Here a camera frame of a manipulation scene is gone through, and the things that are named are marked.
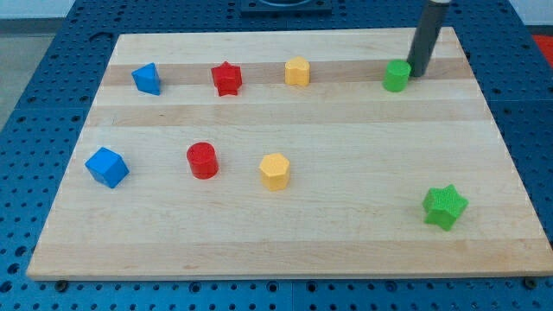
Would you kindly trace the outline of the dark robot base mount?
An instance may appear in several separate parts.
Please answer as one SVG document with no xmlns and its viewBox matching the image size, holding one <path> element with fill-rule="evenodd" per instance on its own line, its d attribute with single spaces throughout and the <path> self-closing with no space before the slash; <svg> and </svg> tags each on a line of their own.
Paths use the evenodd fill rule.
<svg viewBox="0 0 553 311">
<path fill-rule="evenodd" d="M 261 14 L 322 13 L 333 10 L 331 0 L 239 0 L 242 16 Z"/>
</svg>

